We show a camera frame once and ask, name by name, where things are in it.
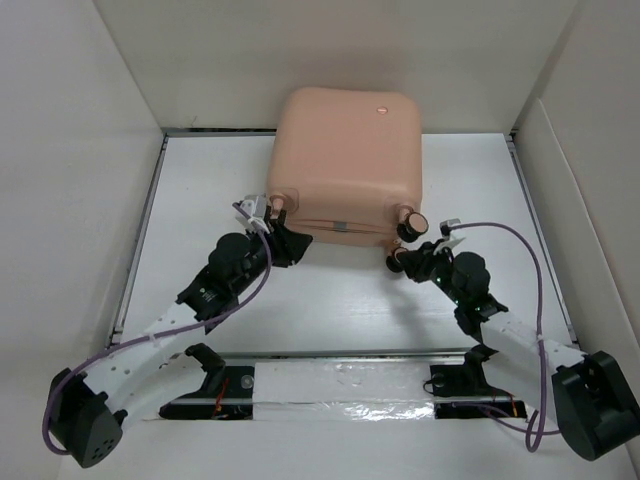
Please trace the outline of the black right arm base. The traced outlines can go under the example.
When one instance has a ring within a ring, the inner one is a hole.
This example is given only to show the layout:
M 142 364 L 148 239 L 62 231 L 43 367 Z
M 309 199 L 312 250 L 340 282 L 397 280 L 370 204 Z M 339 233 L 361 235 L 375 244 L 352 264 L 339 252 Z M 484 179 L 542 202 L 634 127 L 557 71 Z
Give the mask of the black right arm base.
M 430 366 L 423 390 L 437 399 L 436 419 L 527 419 L 522 401 L 487 383 L 482 366 L 492 354 L 493 350 L 479 345 L 464 355 L 461 364 Z

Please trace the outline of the pink hard-shell suitcase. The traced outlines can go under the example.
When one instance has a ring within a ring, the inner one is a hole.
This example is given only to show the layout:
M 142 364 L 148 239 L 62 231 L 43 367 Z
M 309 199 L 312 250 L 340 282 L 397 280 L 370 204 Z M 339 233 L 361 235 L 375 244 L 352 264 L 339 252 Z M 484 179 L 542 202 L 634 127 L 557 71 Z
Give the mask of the pink hard-shell suitcase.
M 397 92 L 304 87 L 286 100 L 267 176 L 270 218 L 317 242 L 397 255 L 428 231 L 422 120 Z

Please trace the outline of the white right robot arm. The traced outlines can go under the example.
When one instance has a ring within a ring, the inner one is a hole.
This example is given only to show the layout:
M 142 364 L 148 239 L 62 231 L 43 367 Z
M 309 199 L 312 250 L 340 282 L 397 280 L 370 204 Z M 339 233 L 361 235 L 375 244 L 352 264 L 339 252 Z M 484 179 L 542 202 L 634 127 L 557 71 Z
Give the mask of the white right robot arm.
M 490 293 L 481 256 L 426 242 L 396 249 L 387 265 L 416 283 L 433 282 L 454 303 L 458 326 L 478 343 L 461 371 L 467 389 L 494 387 L 537 404 L 540 418 L 585 460 L 638 437 L 639 404 L 615 358 L 563 345 L 519 320 Z

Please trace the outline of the white foam block with tape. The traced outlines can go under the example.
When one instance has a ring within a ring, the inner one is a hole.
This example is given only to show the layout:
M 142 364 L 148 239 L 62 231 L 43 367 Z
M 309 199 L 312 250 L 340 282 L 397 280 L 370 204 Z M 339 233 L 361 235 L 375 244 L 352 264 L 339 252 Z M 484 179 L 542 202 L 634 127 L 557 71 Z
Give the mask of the white foam block with tape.
M 260 362 L 255 367 L 256 421 L 428 421 L 425 362 L 331 360 Z

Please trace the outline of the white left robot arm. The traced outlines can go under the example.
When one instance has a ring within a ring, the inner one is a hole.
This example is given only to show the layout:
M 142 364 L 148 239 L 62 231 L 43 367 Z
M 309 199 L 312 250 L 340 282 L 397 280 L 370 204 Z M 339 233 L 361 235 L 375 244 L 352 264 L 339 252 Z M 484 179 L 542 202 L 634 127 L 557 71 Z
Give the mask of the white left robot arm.
M 103 461 L 138 418 L 192 392 L 225 386 L 225 362 L 209 333 L 247 306 L 272 268 L 297 264 L 313 241 L 278 220 L 216 243 L 206 265 L 144 333 L 61 370 L 41 424 L 46 447 L 82 468 Z

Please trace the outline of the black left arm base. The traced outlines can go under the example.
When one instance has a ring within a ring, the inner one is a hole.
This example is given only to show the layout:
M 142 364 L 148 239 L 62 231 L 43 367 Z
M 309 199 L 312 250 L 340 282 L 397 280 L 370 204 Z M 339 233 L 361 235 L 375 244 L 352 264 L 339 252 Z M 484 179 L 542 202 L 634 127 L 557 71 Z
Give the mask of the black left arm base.
M 239 421 L 253 418 L 253 364 L 228 365 L 203 343 L 189 347 L 186 355 L 200 364 L 205 374 L 199 388 L 163 405 L 165 420 Z

